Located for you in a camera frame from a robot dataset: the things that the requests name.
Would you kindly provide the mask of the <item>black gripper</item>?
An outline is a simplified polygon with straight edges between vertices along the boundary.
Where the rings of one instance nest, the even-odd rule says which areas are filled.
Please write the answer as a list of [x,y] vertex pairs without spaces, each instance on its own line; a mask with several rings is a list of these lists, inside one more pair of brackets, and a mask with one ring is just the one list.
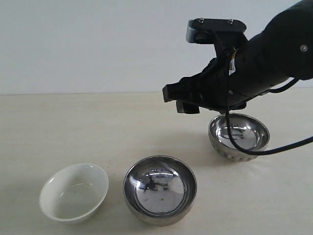
[[177,100],[180,114],[199,114],[200,107],[224,113],[229,91],[226,62],[226,59],[213,58],[201,72],[165,85],[162,89],[164,102]]

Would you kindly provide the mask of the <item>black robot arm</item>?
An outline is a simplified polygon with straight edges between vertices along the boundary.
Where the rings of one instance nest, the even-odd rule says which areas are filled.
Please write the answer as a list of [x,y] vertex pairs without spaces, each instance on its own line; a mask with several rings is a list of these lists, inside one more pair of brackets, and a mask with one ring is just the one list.
[[197,114],[200,108],[223,113],[244,109],[289,78],[312,79],[312,1],[299,1],[277,14],[251,39],[245,30],[239,20],[190,20],[187,42],[213,45],[216,57],[201,72],[166,85],[164,101],[175,101],[179,113]]

